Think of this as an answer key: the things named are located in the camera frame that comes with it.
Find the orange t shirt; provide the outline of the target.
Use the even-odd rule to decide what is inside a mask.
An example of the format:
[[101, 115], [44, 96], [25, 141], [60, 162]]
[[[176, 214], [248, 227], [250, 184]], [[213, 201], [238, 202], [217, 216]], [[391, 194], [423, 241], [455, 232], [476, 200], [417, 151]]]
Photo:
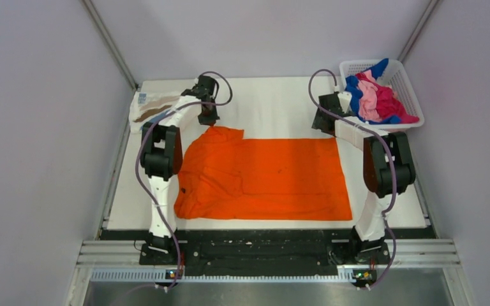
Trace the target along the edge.
[[178, 177], [181, 219], [352, 219], [334, 138], [254, 139], [210, 127], [187, 148]]

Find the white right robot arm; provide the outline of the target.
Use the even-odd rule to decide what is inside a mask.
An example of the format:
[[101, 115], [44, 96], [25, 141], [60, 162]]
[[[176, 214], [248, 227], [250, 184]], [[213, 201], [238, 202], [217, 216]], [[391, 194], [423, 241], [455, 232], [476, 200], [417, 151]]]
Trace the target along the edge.
[[348, 253], [354, 261], [365, 263], [383, 246], [387, 218], [397, 196], [415, 181], [408, 137], [404, 132], [389, 133], [357, 117], [344, 116], [339, 110], [338, 92], [313, 98], [312, 102], [317, 107], [314, 121], [319, 123], [319, 129], [362, 152], [362, 173], [368, 194], [351, 230]]

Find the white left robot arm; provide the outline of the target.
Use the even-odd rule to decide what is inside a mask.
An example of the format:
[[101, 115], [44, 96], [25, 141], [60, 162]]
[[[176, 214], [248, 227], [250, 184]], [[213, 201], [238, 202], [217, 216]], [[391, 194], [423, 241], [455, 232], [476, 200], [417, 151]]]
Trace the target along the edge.
[[135, 174], [144, 172], [147, 182], [140, 183], [152, 204], [147, 244], [163, 263], [172, 263], [180, 253], [175, 235], [174, 203], [180, 187], [184, 149], [181, 133], [196, 120], [201, 126], [213, 126], [219, 120], [216, 98], [220, 84], [216, 73], [200, 74], [189, 89], [159, 96], [164, 110], [143, 120], [141, 142], [135, 161]]

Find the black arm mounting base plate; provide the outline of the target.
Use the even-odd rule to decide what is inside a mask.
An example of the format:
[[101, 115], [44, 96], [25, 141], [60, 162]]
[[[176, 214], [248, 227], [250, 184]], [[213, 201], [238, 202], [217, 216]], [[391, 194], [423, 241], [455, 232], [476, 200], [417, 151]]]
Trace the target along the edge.
[[344, 264], [386, 264], [390, 252], [355, 253], [349, 229], [183, 230], [179, 246], [155, 250], [147, 230], [101, 231], [100, 240], [133, 240], [140, 265], [180, 266], [184, 276], [313, 276], [336, 275]]

